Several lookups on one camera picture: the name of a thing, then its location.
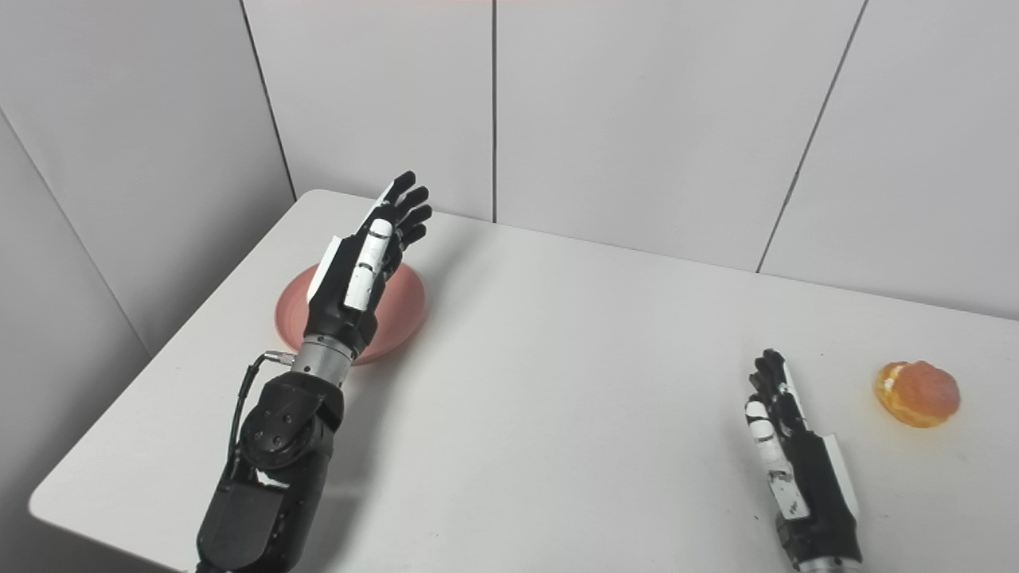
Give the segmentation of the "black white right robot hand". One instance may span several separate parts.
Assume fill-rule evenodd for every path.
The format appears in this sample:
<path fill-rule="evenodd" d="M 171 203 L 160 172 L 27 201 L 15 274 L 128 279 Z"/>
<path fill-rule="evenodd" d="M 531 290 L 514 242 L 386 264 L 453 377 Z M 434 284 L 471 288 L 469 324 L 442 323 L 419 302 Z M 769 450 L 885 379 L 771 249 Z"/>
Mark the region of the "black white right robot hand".
<path fill-rule="evenodd" d="M 744 417 L 774 497 L 779 544 L 795 572 L 862 572 L 858 501 L 836 435 L 812 431 L 785 357 L 765 349 Z"/>

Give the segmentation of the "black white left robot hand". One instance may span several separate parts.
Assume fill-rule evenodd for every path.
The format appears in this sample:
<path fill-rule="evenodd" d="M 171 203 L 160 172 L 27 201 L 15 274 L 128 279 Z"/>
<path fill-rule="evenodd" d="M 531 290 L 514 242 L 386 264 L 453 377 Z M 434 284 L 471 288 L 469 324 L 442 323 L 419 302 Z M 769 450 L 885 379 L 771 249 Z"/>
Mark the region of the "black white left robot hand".
<path fill-rule="evenodd" d="M 404 251 L 427 233 L 430 191 L 414 171 L 393 178 L 354 232 L 332 236 L 308 290 L 303 335 L 336 341 L 356 359 L 378 330 L 377 308 Z"/>

